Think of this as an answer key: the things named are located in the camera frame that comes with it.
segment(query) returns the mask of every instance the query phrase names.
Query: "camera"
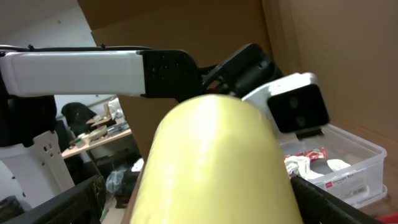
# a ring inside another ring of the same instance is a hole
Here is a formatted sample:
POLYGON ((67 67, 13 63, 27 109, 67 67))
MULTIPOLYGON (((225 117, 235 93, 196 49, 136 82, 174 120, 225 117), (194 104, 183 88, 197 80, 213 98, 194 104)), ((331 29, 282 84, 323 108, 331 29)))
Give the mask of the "camera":
POLYGON ((266 83, 242 100, 259 108, 281 133, 295 133, 299 139, 322 134, 320 127, 330 120, 313 73, 266 83))

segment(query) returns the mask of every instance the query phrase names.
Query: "yellow cylindrical object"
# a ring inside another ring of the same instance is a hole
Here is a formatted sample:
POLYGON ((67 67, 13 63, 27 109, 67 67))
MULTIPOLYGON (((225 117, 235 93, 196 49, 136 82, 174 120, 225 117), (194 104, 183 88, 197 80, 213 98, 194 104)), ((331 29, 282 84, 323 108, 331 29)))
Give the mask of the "yellow cylindrical object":
POLYGON ((303 223, 272 125, 237 98, 205 95, 157 128, 131 223, 303 223))

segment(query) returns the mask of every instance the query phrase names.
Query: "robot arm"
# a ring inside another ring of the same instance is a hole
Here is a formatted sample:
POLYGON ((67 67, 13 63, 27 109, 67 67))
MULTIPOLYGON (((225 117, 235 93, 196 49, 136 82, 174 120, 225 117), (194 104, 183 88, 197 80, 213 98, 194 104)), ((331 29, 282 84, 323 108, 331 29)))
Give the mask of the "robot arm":
POLYGON ((219 80, 219 93, 253 104, 282 133, 305 133, 299 136, 305 138, 307 133, 319 134, 316 130, 329 120, 316 76, 296 73, 282 78, 256 44, 242 47, 205 74, 181 50, 104 45, 58 49, 0 46, 2 49, 17 51, 0 54, 8 97, 119 94, 181 102, 202 95, 211 82, 219 80), (203 82, 201 75, 206 75, 203 82))

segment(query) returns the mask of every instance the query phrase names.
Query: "brown cardboard box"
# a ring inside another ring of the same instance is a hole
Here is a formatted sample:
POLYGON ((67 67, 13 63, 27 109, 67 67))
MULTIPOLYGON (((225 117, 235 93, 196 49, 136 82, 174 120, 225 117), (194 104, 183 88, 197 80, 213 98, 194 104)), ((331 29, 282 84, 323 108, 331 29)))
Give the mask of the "brown cardboard box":
POLYGON ((272 49, 290 53, 284 59, 292 68, 317 75, 332 121, 398 142, 398 2, 267 2, 283 30, 275 40, 287 40, 272 49))
MULTIPOLYGON (((199 67, 220 63, 245 44, 271 55, 261 0, 79 0, 97 44, 187 51, 199 67)), ((157 125, 177 102, 119 96, 144 159, 157 125)))

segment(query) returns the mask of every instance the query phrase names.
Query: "clear plastic container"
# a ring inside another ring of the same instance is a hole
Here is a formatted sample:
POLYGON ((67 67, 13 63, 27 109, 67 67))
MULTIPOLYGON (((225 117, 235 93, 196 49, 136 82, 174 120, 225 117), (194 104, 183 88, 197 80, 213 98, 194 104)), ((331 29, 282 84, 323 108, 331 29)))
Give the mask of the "clear plastic container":
POLYGON ((325 126, 322 131, 324 136, 303 141, 285 136, 279 140, 280 146, 285 155, 324 147, 328 158, 311 163, 311 170, 324 176, 309 181, 356 208, 386 196, 387 188, 383 185, 386 150, 333 125, 325 126), (328 159, 341 159, 351 166, 333 172, 326 163, 328 159))

